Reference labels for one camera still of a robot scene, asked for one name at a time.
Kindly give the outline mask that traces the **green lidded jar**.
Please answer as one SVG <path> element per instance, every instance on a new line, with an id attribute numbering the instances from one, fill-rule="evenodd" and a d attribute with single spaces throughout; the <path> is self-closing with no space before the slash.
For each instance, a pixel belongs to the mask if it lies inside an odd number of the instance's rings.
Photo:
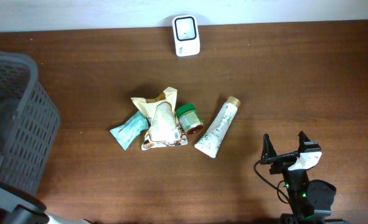
<path id="1" fill-rule="evenodd" d="M 194 134 L 204 127 L 193 104 L 182 105 L 176 110 L 176 115 L 186 134 Z"/>

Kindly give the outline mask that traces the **teal wipes packet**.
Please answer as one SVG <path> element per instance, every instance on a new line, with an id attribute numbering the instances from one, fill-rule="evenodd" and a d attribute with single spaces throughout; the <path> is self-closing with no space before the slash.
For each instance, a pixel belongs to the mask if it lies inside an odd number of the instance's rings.
<path id="1" fill-rule="evenodd" d="M 111 135 L 124 149 L 130 146 L 133 140 L 144 130 L 149 128 L 147 118 L 137 111 L 125 124 L 110 130 Z"/>

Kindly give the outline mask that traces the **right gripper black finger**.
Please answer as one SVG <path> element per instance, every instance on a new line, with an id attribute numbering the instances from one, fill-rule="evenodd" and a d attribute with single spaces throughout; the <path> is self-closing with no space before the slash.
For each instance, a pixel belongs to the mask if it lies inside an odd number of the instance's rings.
<path id="1" fill-rule="evenodd" d="M 263 135 L 263 149 L 261 154 L 261 160 L 270 159 L 276 157 L 277 153 L 270 141 L 269 135 Z"/>
<path id="2" fill-rule="evenodd" d="M 299 137 L 298 151 L 299 152 L 305 152 L 305 150 L 309 149 L 310 140 L 303 131 L 299 132 L 298 137 Z"/>

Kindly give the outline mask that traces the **white bamboo print tube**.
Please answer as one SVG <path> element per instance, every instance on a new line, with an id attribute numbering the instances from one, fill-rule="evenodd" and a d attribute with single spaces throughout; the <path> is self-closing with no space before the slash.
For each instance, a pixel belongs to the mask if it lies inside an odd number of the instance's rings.
<path id="1" fill-rule="evenodd" d="M 194 147 L 207 156 L 215 158 L 239 107 L 240 100 L 229 96 L 212 124 Z"/>

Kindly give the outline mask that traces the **beige snack bag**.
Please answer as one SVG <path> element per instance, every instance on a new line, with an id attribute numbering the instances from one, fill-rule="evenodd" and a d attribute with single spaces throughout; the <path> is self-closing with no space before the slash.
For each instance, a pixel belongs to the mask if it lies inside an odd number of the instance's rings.
<path id="1" fill-rule="evenodd" d="M 175 111 L 177 90 L 167 87 L 153 99 L 131 98 L 133 104 L 146 117 L 150 126 L 144 135 L 141 149 L 185 146 L 187 135 Z"/>

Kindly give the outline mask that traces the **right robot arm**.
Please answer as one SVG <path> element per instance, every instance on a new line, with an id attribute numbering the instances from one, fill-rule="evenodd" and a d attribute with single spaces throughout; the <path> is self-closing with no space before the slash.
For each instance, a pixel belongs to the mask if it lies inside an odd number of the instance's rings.
<path id="1" fill-rule="evenodd" d="M 256 175 L 276 190 L 281 202 L 290 206 L 292 213 L 283 213 L 278 223 L 346 223 L 343 219 L 329 220 L 331 205 L 337 189 L 324 180 L 309 180 L 307 171 L 314 168 L 321 156 L 321 147 L 316 141 L 310 140 L 304 132 L 299 132 L 299 147 L 296 151 L 278 155 L 270 141 L 269 135 L 263 135 L 263 151 L 257 165 L 270 165 L 271 175 L 281 174 L 284 188 L 273 185 L 259 172 Z"/>

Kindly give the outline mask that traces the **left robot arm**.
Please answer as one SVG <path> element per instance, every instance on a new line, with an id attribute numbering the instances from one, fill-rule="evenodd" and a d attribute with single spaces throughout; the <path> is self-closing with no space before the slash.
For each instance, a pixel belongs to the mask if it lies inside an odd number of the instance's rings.
<path id="1" fill-rule="evenodd" d="M 15 187 L 0 182 L 0 223 L 89 223 L 88 220 L 68 220 L 46 212 L 40 200 Z"/>

